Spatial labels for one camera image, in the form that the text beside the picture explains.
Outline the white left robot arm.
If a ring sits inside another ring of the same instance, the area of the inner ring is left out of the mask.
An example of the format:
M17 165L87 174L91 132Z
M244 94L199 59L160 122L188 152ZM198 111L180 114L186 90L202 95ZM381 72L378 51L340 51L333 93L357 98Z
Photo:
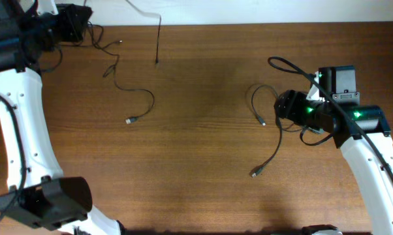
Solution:
M87 181L66 177L42 106L43 52L80 42L91 8L54 1L0 1L0 124L8 161L8 191L0 216L27 227L68 234L124 234L124 226L94 205Z

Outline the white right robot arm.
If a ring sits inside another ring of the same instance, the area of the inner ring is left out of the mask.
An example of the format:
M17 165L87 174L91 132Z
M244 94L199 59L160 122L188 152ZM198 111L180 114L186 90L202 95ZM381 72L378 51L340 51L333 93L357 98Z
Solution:
M384 112L360 105L353 66L321 67L307 79L308 93L288 90L278 98L279 117L329 134L354 174L373 234L393 234L393 139Z

